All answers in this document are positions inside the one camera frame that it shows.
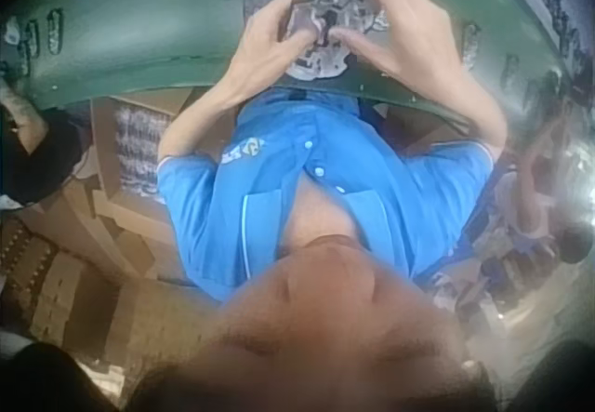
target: person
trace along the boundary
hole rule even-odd
[[[2,330],[0,338],[19,339]],[[5,412],[118,410],[68,353],[40,342],[28,343],[6,359],[0,354],[0,401]]]
[[[70,177],[84,153],[84,135],[65,113],[39,113],[0,77],[2,176],[0,212],[42,201]]]
[[[593,227],[587,221],[569,219],[556,188],[562,171],[570,168],[563,155],[569,144],[571,106],[551,117],[495,186],[496,209],[512,241],[520,249],[551,247],[564,263],[585,260],[593,247]]]
[[[229,70],[162,137],[158,185],[184,268],[224,303],[196,357],[149,375],[126,410],[494,410],[451,316],[409,280],[456,241],[505,147],[505,118],[430,0],[379,0],[391,48],[330,34],[467,117],[472,139],[405,159],[357,100],[265,91],[316,38],[278,40],[292,1],[248,21]],[[197,154],[245,101],[220,164]]]

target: shirt sleeve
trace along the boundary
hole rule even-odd
[[[409,166],[443,242],[453,246],[494,170],[492,155],[476,141],[449,142],[434,145]]]
[[[186,272],[205,230],[217,165],[205,155],[166,158],[157,168],[157,184],[165,199]]]

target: small parts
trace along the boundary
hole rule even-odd
[[[344,26],[361,33],[372,28],[376,12],[368,0],[308,0],[293,5],[286,37],[308,25],[315,26],[318,40],[307,49],[287,74],[304,81],[337,77],[347,69],[350,51],[329,38],[333,26]]]
[[[64,20],[61,9],[52,9],[47,14],[47,48],[53,55],[62,51]]]
[[[20,26],[17,17],[10,17],[5,24],[4,41],[14,47],[19,44]]]
[[[30,20],[25,27],[25,41],[32,59],[39,57],[39,26],[36,20]]]
[[[542,0],[551,16],[551,27],[560,37],[560,53],[565,59],[573,59],[581,51],[580,32],[572,26],[568,14],[562,10],[562,0]]]
[[[508,93],[512,90],[519,73],[520,65],[521,60],[516,54],[508,54],[506,56],[506,65],[504,67],[504,72],[500,77],[500,86],[505,93]]]
[[[386,9],[382,9],[380,12],[378,12],[378,15],[376,15],[376,18],[374,19],[374,25],[372,26],[372,29],[382,33],[387,31],[389,27],[390,24],[389,19],[387,18],[387,11]]]
[[[469,23],[463,28],[463,65],[470,71],[475,66],[480,52],[482,28],[475,23]]]

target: blue shirt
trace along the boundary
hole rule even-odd
[[[403,277],[424,272],[456,243],[492,168],[475,141],[398,156],[359,118],[356,99],[274,89],[248,103],[220,165],[166,158],[159,190],[186,274],[226,300],[275,262],[305,171],[344,206],[363,245]]]

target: green surface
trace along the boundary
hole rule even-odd
[[[37,106],[47,108],[97,96],[165,86],[208,86],[225,71],[243,29],[244,0],[19,0],[4,16],[22,25],[38,19],[41,56],[24,82]],[[456,20],[473,20],[483,29],[474,73],[509,113],[524,121],[522,99],[530,79],[551,67],[563,69],[555,48],[522,0],[435,0]],[[64,11],[64,45],[58,56],[46,45],[46,16]],[[386,41],[385,34],[377,34]],[[3,60],[14,65],[14,51],[3,44]],[[510,94],[499,79],[507,54],[521,58],[521,75]],[[363,65],[336,79],[282,85],[324,88],[443,113],[395,82]]]

